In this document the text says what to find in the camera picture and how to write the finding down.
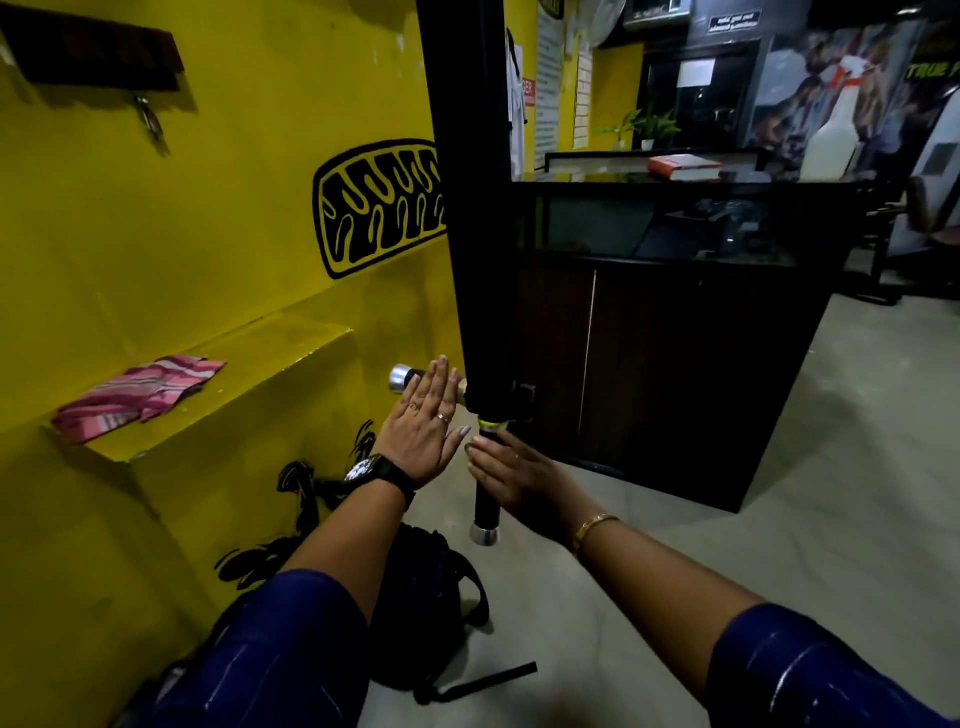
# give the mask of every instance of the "forearm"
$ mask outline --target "forearm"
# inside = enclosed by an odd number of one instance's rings
[[[403,493],[390,483],[375,480],[361,486],[307,537],[281,571],[310,569],[335,579],[369,624],[406,505]]]
[[[700,701],[713,648],[759,596],[617,522],[587,534],[580,560],[663,662]]]

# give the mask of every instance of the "wall poster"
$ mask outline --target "wall poster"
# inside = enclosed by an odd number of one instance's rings
[[[560,93],[564,75],[564,3],[540,0],[537,5],[537,114],[534,168],[541,169],[549,152],[560,146]]]
[[[845,28],[832,33],[803,31],[774,36],[763,67],[756,105],[747,134],[748,146],[766,147],[799,161],[814,134],[827,123],[840,96],[832,86],[839,62],[858,56],[876,69],[864,76],[854,124],[860,138],[875,145],[884,134],[888,111],[903,72],[913,56],[923,22]],[[863,158],[869,163],[869,154]]]
[[[959,85],[960,20],[927,22],[894,93],[881,134],[867,148],[862,168],[876,170],[881,181],[905,180]],[[920,171],[934,176],[926,169]]]

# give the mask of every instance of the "finger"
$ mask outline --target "finger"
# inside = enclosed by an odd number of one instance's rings
[[[513,474],[514,469],[493,457],[488,452],[481,450],[479,446],[477,446],[477,439],[476,437],[473,438],[473,442],[467,450],[467,459],[484,473],[489,473],[501,482],[507,482]]]
[[[520,461],[520,456],[512,448],[495,443],[493,440],[488,440],[482,435],[474,437],[471,444],[474,448],[480,449],[490,457],[510,468],[516,467],[516,464]]]
[[[457,454],[457,449],[460,447],[460,444],[469,434],[470,426],[467,425],[466,427],[461,427],[460,429],[450,430],[450,432],[446,435],[446,440],[444,440],[444,451],[440,455],[441,470],[444,470],[446,466],[450,464],[453,456]]]
[[[510,498],[510,489],[496,478],[490,477],[472,463],[467,463],[467,470],[499,505],[502,506]]]
[[[403,390],[403,394],[400,395],[400,401],[396,403],[394,411],[391,413],[391,416],[394,419],[407,411],[407,407],[410,406],[410,399],[414,396],[414,392],[417,391],[417,386],[419,384],[420,375],[413,375],[410,377],[410,383],[407,384],[407,388]]]
[[[441,356],[437,362],[437,371],[430,382],[430,390],[427,393],[426,400],[423,402],[423,417],[433,419],[437,416],[440,409],[440,402],[444,399],[444,389],[446,388],[446,357]]]
[[[450,378],[446,381],[444,389],[444,399],[440,402],[440,408],[437,414],[443,415],[448,420],[453,418],[457,412],[457,390],[460,387],[460,373],[454,369]]]
[[[431,361],[430,366],[427,367],[426,372],[423,373],[423,378],[420,380],[417,391],[414,392],[414,396],[410,399],[410,404],[415,405],[417,410],[423,407],[423,401],[426,399],[427,392],[430,391],[430,385],[433,383],[433,377],[436,373],[437,362]]]
[[[501,427],[496,431],[496,434],[501,440],[503,440],[505,445],[509,445],[510,448],[524,460],[543,460],[544,456],[539,452],[531,448],[525,442],[520,440],[512,432],[507,431],[506,427]]]

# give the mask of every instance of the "striped towel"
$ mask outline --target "striped towel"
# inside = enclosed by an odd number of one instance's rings
[[[134,420],[145,423],[199,392],[225,364],[202,356],[164,356],[145,367],[134,367],[61,407],[54,427],[71,443],[80,444]]]

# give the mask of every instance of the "cabinet door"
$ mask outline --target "cabinet door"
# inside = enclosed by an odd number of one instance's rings
[[[534,255],[517,278],[515,351],[520,381],[537,385],[534,419],[511,431],[556,459],[576,449],[594,270]]]
[[[827,298],[790,276],[601,269],[579,457],[738,510]]]

